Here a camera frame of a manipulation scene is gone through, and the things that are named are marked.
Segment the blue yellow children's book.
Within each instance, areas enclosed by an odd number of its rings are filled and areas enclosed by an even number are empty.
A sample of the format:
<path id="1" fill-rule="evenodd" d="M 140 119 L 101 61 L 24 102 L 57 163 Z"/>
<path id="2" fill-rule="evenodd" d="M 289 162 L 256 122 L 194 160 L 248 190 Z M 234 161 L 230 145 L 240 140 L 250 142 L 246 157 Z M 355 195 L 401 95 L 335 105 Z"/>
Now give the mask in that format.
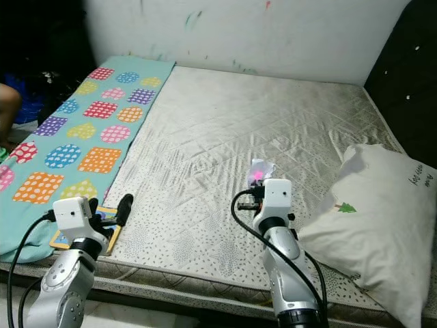
<path id="1" fill-rule="evenodd" d="M 113 220 L 115 221 L 116 208 L 98 206 L 97 210 L 101 210 L 101 212 L 104 212 L 107 219 L 109 219 L 111 213 L 113 213 Z M 123 227 L 118 227 L 115 229 L 115 231 L 110 232 L 109 237 L 107 237 L 107 246 L 104 247 L 104 252 L 101 254 L 101 256 L 109 256 L 109 254 L 112 253 L 113 247 L 115 246 L 116 241 L 119 238 L 119 234 L 121 234 L 122 228 Z M 54 247 L 54 249 L 66 250 L 69 249 L 71 243 L 65 237 L 65 235 L 62 234 L 62 232 L 56 231 L 49 245 Z"/>

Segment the grey quilted mattress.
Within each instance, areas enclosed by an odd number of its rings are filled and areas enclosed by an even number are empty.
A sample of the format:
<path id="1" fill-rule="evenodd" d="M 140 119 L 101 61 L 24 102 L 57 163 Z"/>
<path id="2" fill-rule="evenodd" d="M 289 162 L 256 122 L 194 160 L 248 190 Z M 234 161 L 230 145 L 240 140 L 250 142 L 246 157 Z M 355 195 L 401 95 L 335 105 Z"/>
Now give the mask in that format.
<path id="1" fill-rule="evenodd" d="M 105 195 L 135 199 L 94 287 L 123 304 L 270 318 L 260 244 L 231 218 L 231 198 L 252 159 L 271 161 L 302 227 L 353 144 L 402 151 L 359 85 L 173 68 Z"/>

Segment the white pillow with green tree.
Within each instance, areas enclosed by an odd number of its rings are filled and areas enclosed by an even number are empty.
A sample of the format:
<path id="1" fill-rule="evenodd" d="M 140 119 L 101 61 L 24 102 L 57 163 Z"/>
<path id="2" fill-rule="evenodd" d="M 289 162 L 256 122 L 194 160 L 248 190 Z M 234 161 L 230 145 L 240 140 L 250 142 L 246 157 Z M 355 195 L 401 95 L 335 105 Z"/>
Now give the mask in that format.
<path id="1" fill-rule="evenodd" d="M 360 143 L 347 147 L 337 181 L 298 235 L 405 328 L 422 328 L 435 228 L 437 169 Z"/>

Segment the dark blue item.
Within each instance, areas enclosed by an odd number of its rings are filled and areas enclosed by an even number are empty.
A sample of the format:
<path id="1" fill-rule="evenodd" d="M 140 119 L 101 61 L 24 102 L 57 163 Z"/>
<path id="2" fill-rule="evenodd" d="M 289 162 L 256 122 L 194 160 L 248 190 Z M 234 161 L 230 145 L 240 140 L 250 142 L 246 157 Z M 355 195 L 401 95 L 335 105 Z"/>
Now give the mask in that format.
<path id="1" fill-rule="evenodd" d="M 22 105 L 15 123 L 24 124 L 37 121 L 44 108 L 44 90 L 41 82 L 35 78 L 20 78 L 19 93 Z"/>

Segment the white paper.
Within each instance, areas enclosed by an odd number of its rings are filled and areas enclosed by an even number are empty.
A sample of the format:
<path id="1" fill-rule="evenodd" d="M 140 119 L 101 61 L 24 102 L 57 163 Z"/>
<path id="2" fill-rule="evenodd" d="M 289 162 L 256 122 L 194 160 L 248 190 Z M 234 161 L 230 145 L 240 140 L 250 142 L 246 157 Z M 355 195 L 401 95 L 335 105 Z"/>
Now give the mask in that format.
<path id="1" fill-rule="evenodd" d="M 246 186 L 260 187 L 266 179 L 271 178 L 273 172 L 274 163 L 264 159 L 252 159 L 246 175 Z"/>

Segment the teal blanket with coloured shapes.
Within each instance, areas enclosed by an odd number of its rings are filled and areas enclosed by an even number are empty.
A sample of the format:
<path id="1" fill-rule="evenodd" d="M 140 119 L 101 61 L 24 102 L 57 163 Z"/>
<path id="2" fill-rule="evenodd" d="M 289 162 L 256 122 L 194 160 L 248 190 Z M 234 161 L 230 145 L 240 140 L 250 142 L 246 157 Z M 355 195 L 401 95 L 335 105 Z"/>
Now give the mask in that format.
<path id="1" fill-rule="evenodd" d="M 53 253 L 54 223 L 41 216 L 57 200 L 102 200 L 172 61 L 113 56 L 0 166 L 0 260 L 34 262 Z"/>

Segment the seated person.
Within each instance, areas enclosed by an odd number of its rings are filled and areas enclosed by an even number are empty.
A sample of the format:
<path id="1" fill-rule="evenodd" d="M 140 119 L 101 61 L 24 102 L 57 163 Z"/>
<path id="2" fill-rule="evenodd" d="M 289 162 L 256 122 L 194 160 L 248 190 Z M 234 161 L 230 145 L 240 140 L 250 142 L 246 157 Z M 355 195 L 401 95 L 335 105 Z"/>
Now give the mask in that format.
<path id="1" fill-rule="evenodd" d="M 0 84 L 0 144 L 9 151 L 15 147 L 9 141 L 9 134 L 21 103 L 22 98 L 18 91 L 9 85 Z"/>

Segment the black tufted headboard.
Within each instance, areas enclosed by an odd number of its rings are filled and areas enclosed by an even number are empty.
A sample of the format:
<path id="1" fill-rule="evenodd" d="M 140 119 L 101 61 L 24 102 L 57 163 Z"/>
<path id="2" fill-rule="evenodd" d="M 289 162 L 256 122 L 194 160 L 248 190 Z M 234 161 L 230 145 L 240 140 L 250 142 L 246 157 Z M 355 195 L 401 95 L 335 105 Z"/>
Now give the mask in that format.
<path id="1" fill-rule="evenodd" d="M 437 0 L 411 0 L 365 82 L 403 150 L 437 169 Z"/>

